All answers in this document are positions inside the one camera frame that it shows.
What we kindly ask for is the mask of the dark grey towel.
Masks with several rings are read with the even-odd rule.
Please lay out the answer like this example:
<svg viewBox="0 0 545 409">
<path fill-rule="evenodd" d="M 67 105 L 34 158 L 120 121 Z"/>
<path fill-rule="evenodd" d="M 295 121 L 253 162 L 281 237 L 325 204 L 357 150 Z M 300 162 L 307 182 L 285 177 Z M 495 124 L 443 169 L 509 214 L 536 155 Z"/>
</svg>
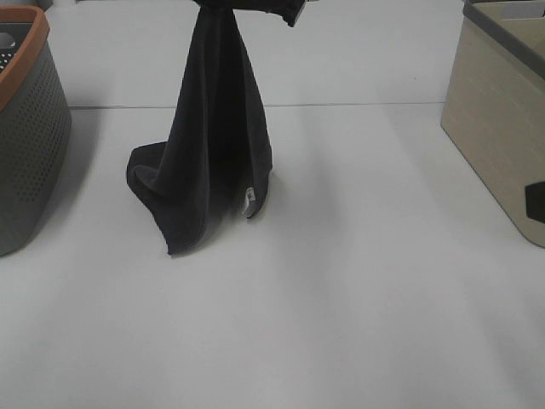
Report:
<svg viewBox="0 0 545 409">
<path fill-rule="evenodd" d="M 303 1 L 200 1 L 167 141 L 135 148 L 129 188 L 152 213 L 170 255 L 204 237 L 215 193 L 244 193 L 244 216 L 266 202 L 273 155 L 255 75 L 235 10 L 294 26 Z"/>
</svg>

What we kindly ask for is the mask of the beige bin grey rim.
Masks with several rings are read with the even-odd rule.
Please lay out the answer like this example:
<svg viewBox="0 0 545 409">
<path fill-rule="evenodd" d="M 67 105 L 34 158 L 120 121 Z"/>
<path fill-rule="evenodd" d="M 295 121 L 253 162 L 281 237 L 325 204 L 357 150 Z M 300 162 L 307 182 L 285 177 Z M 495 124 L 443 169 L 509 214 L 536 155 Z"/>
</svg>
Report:
<svg viewBox="0 0 545 409">
<path fill-rule="evenodd" d="M 544 3 L 467 1 L 440 124 L 523 237 L 544 245 Z"/>
</svg>

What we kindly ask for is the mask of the grey perforated basket orange rim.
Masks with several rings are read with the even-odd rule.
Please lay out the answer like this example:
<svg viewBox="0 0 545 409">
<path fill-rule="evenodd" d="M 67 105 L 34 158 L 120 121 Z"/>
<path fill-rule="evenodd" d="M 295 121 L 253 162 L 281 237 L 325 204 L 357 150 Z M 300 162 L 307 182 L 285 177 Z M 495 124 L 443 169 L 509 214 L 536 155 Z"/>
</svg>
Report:
<svg viewBox="0 0 545 409">
<path fill-rule="evenodd" d="M 45 13 L 1 8 L 1 253 L 31 239 L 58 180 L 72 130 Z"/>
</svg>

